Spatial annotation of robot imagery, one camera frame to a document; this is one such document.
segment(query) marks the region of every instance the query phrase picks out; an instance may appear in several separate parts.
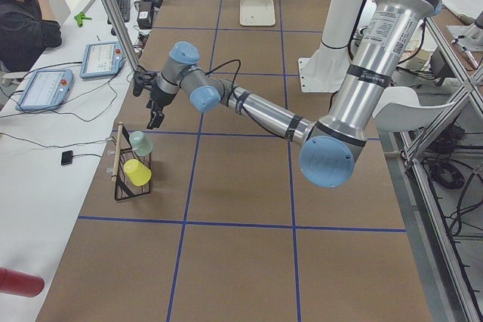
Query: black shirt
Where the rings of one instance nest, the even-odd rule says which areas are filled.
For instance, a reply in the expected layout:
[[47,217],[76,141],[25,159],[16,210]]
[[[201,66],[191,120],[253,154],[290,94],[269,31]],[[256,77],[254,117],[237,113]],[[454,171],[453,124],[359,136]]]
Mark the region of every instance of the black shirt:
[[45,48],[61,44],[59,23],[42,20],[37,0],[0,0],[0,60],[8,71],[30,70]]

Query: tablet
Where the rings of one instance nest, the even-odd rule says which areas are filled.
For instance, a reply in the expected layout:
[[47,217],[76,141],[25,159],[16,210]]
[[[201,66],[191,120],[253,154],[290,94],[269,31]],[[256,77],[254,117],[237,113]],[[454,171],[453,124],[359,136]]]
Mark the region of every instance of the tablet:
[[81,66],[81,78],[102,78],[116,75],[125,63],[118,41],[88,44]]
[[74,78],[70,69],[42,69],[32,73],[15,109],[56,109],[66,99]]

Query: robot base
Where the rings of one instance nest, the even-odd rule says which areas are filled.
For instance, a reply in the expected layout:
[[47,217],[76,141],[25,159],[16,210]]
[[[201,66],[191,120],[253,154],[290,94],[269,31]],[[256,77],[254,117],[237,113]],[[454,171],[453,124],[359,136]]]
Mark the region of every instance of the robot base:
[[329,50],[325,57],[321,55],[323,46],[315,51],[311,58],[299,58],[300,87],[302,92],[333,93],[339,90],[349,59],[345,49]]

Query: white tray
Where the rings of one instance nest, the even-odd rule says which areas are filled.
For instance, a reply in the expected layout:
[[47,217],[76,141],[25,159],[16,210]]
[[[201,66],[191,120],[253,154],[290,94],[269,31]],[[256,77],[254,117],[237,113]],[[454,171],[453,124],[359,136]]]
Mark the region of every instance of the white tray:
[[240,0],[240,24],[243,26],[274,26],[273,0]]

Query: green object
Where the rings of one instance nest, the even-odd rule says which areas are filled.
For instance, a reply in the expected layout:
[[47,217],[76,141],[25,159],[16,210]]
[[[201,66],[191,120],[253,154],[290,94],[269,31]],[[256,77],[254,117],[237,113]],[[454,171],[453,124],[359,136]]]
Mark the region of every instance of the green object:
[[81,11],[79,14],[74,16],[75,21],[77,22],[77,26],[80,28],[82,26],[83,20],[92,20],[91,17],[86,17],[84,12]]

